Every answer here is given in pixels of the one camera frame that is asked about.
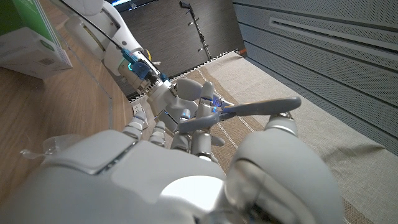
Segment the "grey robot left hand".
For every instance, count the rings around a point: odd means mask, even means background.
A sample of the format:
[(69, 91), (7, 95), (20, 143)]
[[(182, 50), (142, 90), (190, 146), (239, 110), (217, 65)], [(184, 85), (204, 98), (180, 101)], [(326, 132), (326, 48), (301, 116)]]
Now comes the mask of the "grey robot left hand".
[(198, 109), (195, 101), (200, 98), (202, 88), (200, 83), (187, 78), (177, 80), (176, 84), (158, 78), (146, 87), (144, 93), (148, 96), (154, 119), (164, 122), (166, 131), (173, 133), (184, 109), (195, 115)]

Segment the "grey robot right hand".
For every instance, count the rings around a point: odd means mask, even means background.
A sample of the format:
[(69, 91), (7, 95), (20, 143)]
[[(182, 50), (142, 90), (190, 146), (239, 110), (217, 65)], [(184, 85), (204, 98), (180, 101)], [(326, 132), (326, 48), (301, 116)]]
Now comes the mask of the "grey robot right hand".
[[(141, 139), (144, 114), (44, 154), (41, 165), (1, 205), (2, 223), (343, 223), (338, 183), (298, 137), (299, 97), (222, 103), (202, 85), (196, 118), (180, 115), (171, 148), (157, 123)], [(220, 121), (268, 116), (224, 171), (211, 153)]]

